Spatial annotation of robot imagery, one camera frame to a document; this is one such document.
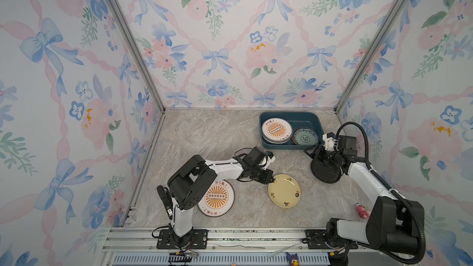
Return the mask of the small green patterned plate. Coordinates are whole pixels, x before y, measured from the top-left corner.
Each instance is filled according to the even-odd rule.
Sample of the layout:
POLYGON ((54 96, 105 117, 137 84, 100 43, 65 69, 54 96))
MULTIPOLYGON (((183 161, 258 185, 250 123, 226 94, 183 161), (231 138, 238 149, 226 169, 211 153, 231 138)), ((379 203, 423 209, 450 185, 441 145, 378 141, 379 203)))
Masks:
POLYGON ((310 128, 298 128, 292 135, 296 145, 313 146, 319 144, 319 135, 310 128))

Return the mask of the pale yellow plate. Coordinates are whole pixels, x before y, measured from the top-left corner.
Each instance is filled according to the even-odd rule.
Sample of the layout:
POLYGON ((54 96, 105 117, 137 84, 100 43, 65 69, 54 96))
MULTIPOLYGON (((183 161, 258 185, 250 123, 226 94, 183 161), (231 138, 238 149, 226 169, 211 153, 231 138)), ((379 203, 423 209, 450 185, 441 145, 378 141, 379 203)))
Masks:
POLYGON ((287 174, 278 174, 268 185, 269 197, 274 204, 281 208, 292 208, 301 199, 301 188, 294 177, 287 174))

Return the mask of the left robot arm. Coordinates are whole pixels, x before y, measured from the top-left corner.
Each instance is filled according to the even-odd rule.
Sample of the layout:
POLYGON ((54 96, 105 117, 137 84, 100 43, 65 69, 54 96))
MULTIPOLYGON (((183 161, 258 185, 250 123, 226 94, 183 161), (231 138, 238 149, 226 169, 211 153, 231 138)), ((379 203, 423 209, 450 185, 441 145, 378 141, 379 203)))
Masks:
POLYGON ((274 182, 269 165, 275 156, 259 147, 248 153, 239 150, 229 160, 210 161, 194 155, 168 180, 167 186, 157 187, 157 192, 170 219, 169 231, 182 238, 192 231, 193 208, 217 181, 243 179, 268 185, 274 182))

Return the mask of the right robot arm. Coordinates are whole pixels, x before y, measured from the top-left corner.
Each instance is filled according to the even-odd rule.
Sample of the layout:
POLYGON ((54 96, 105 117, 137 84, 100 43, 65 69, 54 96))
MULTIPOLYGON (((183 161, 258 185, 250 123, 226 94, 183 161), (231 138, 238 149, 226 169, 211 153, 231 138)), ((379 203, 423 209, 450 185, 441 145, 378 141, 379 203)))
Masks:
POLYGON ((378 174, 368 159, 357 155, 356 137, 327 133, 323 144, 309 156, 313 175, 324 183, 336 183, 349 176, 366 194, 372 208, 368 219, 353 221, 332 218, 324 233, 306 236, 307 243, 325 243, 343 248, 336 257, 359 246, 377 250, 397 262, 413 265, 421 262, 426 251, 424 208, 409 201, 378 174))

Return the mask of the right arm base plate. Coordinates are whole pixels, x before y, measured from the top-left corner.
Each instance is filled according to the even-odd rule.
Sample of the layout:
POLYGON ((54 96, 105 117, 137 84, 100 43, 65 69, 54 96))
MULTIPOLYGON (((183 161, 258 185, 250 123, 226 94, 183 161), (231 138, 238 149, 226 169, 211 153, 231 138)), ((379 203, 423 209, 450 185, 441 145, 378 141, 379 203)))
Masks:
POLYGON ((358 244, 351 240, 340 238, 335 234, 329 234, 325 229, 307 229, 303 244, 309 249, 330 249, 341 251, 342 249, 358 249, 358 244))

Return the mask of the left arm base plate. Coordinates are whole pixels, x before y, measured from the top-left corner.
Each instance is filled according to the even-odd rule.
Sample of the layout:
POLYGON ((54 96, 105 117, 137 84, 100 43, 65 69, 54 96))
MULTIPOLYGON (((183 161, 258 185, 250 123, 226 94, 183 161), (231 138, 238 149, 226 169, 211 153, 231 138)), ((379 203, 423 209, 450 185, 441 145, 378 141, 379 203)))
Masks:
POLYGON ((157 237, 157 249, 187 251, 188 249, 206 249, 209 231, 206 229, 193 229, 184 236, 170 229, 163 229, 157 237))

